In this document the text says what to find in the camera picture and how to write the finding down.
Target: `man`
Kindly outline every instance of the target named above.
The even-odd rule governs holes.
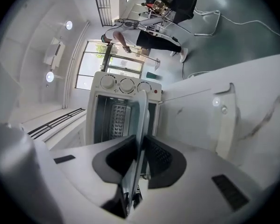
[[[165,38],[153,36],[139,29],[131,30],[120,26],[108,30],[102,35],[101,40],[106,43],[120,42],[127,53],[131,53],[131,50],[126,43],[145,49],[169,50],[171,51],[171,56],[180,53],[181,63],[185,61],[188,53],[187,48],[181,48]]]

